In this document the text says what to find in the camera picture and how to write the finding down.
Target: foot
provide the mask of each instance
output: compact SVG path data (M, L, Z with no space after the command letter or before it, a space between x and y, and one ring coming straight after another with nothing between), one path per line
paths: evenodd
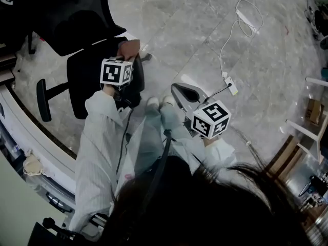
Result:
M155 105L157 108L159 107L159 101L157 97L150 97L147 100L147 104L146 107L150 106L150 105Z
M166 96L163 98L163 101L161 103L161 106L163 106L164 104L170 104L172 106L175 105L175 100L173 96Z

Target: black and white cube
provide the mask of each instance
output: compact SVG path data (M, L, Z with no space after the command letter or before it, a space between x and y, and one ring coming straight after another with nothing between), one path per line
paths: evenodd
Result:
M101 64L100 83L122 86L132 78L132 62L104 59Z
M227 129L230 118L230 111L218 100L193 112L192 129L211 139Z

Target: chair backrest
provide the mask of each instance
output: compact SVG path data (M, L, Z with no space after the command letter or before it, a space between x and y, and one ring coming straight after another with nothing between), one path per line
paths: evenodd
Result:
M115 24L108 0L14 0L14 6L61 56L126 31Z

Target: gray tile floor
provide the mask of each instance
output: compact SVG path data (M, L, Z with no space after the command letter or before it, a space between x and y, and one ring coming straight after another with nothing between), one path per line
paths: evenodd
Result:
M238 0L109 0L118 25L141 40L143 51L154 55L145 63L143 102L133 115L136 127L150 96L169 93L172 82L182 81L211 94L225 84L220 74L219 53L230 35ZM253 143L264 160L270 160L292 132L287 118L302 122L309 96L320 99L322 88L305 84L305 77L320 77L324 53L312 39L304 16L306 0L249 0L261 11L264 27L250 38L238 25L222 53L224 71L239 93L224 91L220 99L232 112L231 124ZM254 26L260 18L241 2L240 12ZM47 87L66 81L66 59L35 37L37 53L19 53L21 72L15 71L15 91L41 121L36 103L36 83ZM74 117L68 92L50 100L53 120L42 123L55 137L77 152L84 122ZM236 149L239 161L251 162L246 146L232 130L223 138Z

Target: hand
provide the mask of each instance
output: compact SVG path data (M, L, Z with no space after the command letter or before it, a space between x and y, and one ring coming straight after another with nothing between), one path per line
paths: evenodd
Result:
M108 85L108 84L104 84L104 88L102 89L107 95L109 96L114 96L115 94L115 89L111 86L111 85Z
M140 40L131 40L123 43L118 51L117 55L124 56L124 60L127 61L133 57L136 57L140 51Z

